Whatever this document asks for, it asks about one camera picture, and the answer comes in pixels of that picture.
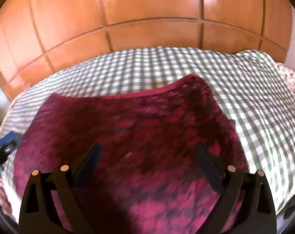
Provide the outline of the red floral fleece pants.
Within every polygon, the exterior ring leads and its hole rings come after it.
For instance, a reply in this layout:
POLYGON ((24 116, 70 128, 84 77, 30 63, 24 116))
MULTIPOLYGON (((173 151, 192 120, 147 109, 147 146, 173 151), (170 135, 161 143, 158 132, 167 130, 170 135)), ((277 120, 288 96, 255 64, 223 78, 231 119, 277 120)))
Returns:
POLYGON ((17 194, 34 169, 72 164, 94 143, 102 148, 100 161, 75 194, 98 233, 196 232, 218 200, 196 161, 197 144, 248 170, 235 122, 203 79, 187 75, 146 92, 50 95, 17 150, 17 194))

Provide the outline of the orange wooden wardrobe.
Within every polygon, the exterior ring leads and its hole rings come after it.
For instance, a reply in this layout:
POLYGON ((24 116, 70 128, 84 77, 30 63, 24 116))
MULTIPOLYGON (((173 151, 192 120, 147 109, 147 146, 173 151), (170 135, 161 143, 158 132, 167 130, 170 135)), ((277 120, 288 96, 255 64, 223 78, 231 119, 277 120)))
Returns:
POLYGON ((259 49, 284 62, 289 0, 0 0, 0 87, 9 100, 57 71, 117 50, 259 49))

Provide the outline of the floral pink pillow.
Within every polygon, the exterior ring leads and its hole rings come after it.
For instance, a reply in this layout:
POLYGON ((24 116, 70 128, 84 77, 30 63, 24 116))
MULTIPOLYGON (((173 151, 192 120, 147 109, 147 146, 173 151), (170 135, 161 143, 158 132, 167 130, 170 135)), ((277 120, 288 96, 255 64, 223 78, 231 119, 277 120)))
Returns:
POLYGON ((295 98, 295 71, 283 63, 276 62, 275 66, 295 98))

